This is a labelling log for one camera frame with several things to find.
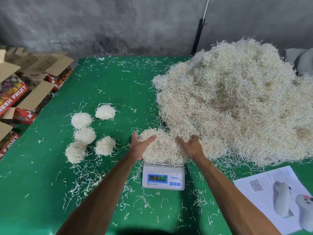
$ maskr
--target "green tablecloth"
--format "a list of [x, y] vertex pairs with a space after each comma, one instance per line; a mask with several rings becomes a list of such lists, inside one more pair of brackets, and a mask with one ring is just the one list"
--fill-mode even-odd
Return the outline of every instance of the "green tablecloth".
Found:
[[[159, 125], [152, 78], [163, 74], [170, 65], [185, 60], [173, 57], [81, 59], [68, 82], [0, 162], [0, 234], [54, 234], [76, 208], [77, 196], [69, 201], [68, 192], [75, 185], [77, 174], [64, 156], [67, 145], [73, 141], [70, 114], [82, 111], [94, 115], [99, 103], [112, 103], [118, 110], [113, 121], [96, 119], [91, 125], [97, 140], [104, 135], [117, 139], [119, 153], [116, 157], [104, 157], [103, 163], [95, 166], [100, 173], [108, 172], [116, 164], [115, 158], [124, 156], [126, 148], [123, 147], [135, 130], [141, 132]], [[94, 154], [88, 156], [89, 160], [95, 158]], [[291, 166], [312, 192], [309, 175], [313, 164]], [[232, 169], [221, 164], [220, 168], [230, 179], [249, 175], [249, 168], [244, 166]], [[132, 190], [123, 192], [108, 234], [145, 229], [179, 234], [197, 234], [196, 230], [200, 234], [231, 234], [208, 186], [193, 164], [188, 165], [187, 185], [182, 192], [143, 191], [140, 180], [141, 174], [137, 182], [129, 181]], [[149, 206], [145, 207], [139, 196], [143, 196]], [[201, 199], [201, 207], [195, 204], [197, 196]]]

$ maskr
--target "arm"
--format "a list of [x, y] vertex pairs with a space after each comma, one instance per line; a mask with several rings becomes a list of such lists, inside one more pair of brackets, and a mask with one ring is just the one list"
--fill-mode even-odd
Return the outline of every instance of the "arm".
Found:
[[126, 156], [71, 213], [56, 235], [105, 234], [132, 167], [156, 138], [139, 142], [135, 132]]
[[198, 136], [193, 135], [189, 142], [180, 137], [176, 140], [202, 172], [233, 235], [281, 235], [271, 221], [204, 156]]

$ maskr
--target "white cable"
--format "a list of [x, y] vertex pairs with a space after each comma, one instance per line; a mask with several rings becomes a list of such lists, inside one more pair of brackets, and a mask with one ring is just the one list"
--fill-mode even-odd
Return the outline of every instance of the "white cable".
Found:
[[206, 13], [207, 13], [208, 5], [209, 5], [209, 0], [207, 1], [207, 5], [206, 5], [206, 7], [205, 7], [205, 11], [204, 11], [202, 23], [204, 22], [204, 18], [205, 18], [205, 15], [206, 15]]

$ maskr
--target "wall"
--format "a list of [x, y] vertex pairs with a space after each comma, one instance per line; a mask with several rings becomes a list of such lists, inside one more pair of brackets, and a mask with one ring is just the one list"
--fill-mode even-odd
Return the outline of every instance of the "wall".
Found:
[[[0, 39], [72, 56], [190, 54], [207, 0], [0, 0]], [[243, 36], [313, 47], [312, 0], [210, 0], [198, 50]]]

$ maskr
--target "digital scale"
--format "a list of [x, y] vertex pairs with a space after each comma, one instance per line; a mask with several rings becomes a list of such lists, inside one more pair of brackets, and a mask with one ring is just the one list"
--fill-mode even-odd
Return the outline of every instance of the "digital scale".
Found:
[[185, 167], [167, 164], [143, 164], [142, 187], [152, 189], [185, 189]]

